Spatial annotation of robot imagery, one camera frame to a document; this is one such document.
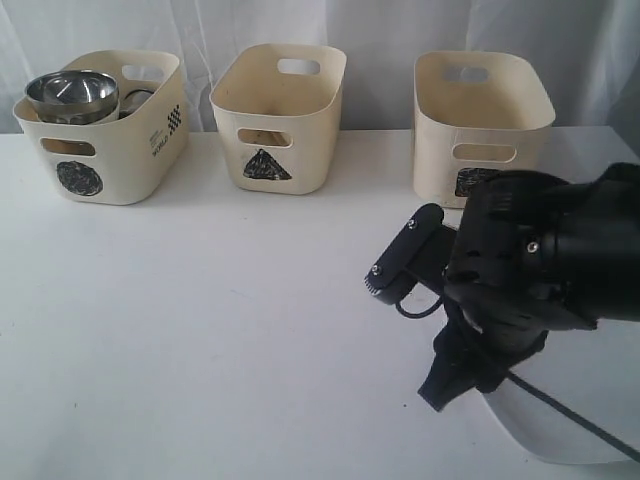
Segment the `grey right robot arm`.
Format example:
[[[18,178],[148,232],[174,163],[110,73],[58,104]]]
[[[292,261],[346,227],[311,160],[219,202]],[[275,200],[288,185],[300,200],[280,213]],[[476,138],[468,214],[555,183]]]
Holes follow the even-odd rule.
[[[470,193],[442,273],[445,327],[420,396],[495,390],[553,331],[639,318],[639,169],[571,183],[503,171]]]

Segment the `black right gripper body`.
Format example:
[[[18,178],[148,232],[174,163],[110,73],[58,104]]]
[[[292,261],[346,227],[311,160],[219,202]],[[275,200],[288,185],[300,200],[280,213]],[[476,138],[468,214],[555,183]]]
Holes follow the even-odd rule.
[[[495,390],[551,331],[596,328],[593,316],[566,305],[567,281],[543,264],[543,238],[575,197],[567,181],[533,171],[503,171],[471,190],[443,275],[448,320],[434,351],[474,354],[473,389]]]

